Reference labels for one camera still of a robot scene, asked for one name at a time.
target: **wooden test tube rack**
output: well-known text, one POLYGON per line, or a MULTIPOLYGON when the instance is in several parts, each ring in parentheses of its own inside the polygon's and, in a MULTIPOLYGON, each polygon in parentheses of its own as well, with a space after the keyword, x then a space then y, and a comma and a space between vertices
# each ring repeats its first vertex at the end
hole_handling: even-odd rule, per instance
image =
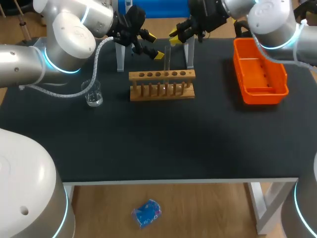
POLYGON ((129 72, 129 81, 132 81, 130 100, 154 101, 195 98, 192 83, 195 78, 196 75, 193 69, 129 72), (161 82, 145 85, 145 81, 161 82))

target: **black table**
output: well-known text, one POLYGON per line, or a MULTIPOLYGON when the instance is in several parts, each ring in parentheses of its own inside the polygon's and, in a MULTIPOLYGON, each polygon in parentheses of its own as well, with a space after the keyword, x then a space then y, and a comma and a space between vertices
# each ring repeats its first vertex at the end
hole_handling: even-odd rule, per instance
MULTIPOLYGON (((195 99, 130 102, 129 71, 162 70, 163 61, 131 56, 116 72, 115 46, 104 45, 98 80, 104 103, 58 99, 10 88, 0 128, 26 135, 53 158, 63 182, 154 179, 298 178, 317 151, 317 86, 310 72, 286 66, 289 95, 277 106, 244 105, 232 39, 195 44, 195 99)), ((158 40, 164 51, 167 40, 158 40)), ((184 69, 182 47, 171 69, 184 69)), ((80 91, 92 60, 59 93, 80 91)))

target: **orange plastic tray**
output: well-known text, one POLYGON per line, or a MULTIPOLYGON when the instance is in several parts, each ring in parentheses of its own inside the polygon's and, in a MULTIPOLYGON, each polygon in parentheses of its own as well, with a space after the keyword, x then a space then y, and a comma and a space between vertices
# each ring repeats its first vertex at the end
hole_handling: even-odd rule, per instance
POLYGON ((278 104, 287 94, 284 65, 272 63, 259 52, 252 38, 234 40, 234 67, 246 104, 278 104))

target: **white spiral cable wrap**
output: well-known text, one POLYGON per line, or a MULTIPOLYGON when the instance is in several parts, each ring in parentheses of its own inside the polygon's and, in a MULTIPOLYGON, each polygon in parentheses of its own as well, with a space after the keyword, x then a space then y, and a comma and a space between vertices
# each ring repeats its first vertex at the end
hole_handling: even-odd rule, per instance
POLYGON ((94 59, 94 70, 93 70, 93 76, 91 78, 91 81, 89 83, 89 85, 87 86, 87 88, 85 88, 83 91, 79 92, 79 93, 74 93, 74 94, 58 94, 58 93, 53 93, 49 90, 46 90, 44 88, 41 88, 39 86, 35 86, 35 85, 26 85, 27 87, 30 87, 30 88, 33 88, 33 89, 36 89, 42 93, 45 93, 45 94, 48 94, 50 96, 53 96, 53 97, 58 97, 58 98, 75 98, 75 97, 78 97, 78 96, 81 96, 81 95, 84 95, 85 93, 87 93, 89 91, 89 89, 91 89, 91 87, 94 85, 95 83, 95 80, 96 80, 96 77, 97 77, 97 67, 98 67, 98 57, 99 57, 99 52, 100 52, 100 49, 101 47, 109 42, 109 41, 113 41, 113 37, 108 37, 108 38, 105 38, 104 40, 102 40, 100 42, 100 44, 98 45, 97 49, 96 49, 96 54, 95 54, 95 59, 94 59))
MULTIPOLYGON (((299 28, 299 34, 298 34, 298 37, 301 35, 301 32, 303 30, 303 28, 307 26, 307 20, 304 19, 301 21, 301 26, 299 28)), ((299 67, 305 67, 305 68, 308 68, 314 72, 317 73, 317 68, 315 68, 314 66, 311 66, 310 64, 308 63, 304 63, 304 62, 300 62, 297 60, 297 44, 298 44, 298 41, 296 41, 294 44, 294 48, 293 48, 293 58, 294 58, 294 61, 292 60, 277 60, 277 59, 273 59, 271 58, 270 56, 268 56, 262 49, 262 46, 260 45, 257 37, 254 35, 253 32, 251 32, 252 36, 253 36, 253 39, 255 40, 256 42, 256 45, 259 49, 259 51, 261 52, 261 54, 269 61, 273 62, 273 63, 282 63, 282 64, 295 64, 299 67)))

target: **wooden floor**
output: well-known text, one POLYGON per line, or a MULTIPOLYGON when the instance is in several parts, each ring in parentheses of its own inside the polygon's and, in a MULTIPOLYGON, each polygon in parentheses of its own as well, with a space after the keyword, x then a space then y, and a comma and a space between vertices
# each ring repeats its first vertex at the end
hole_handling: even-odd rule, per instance
MULTIPOLYGON (((32 37, 46 35, 38 15, 28 13, 25 20, 32 37)), ((149 19, 144 28, 158 38, 167 38, 182 20, 149 19)), ((211 37, 233 36, 231 19, 211 33, 211 37)), ((0 43, 14 44, 22 39, 16 18, 0 18, 0 43)), ((4 92, 0 90, 0 101, 4 92)), ((76 216, 75 238, 257 238, 248 194, 244 184, 76 187, 72 203, 76 216), (140 230, 132 220, 131 211, 150 198, 161 205, 162 216, 140 230)), ((267 236, 282 237, 280 225, 267 236)))

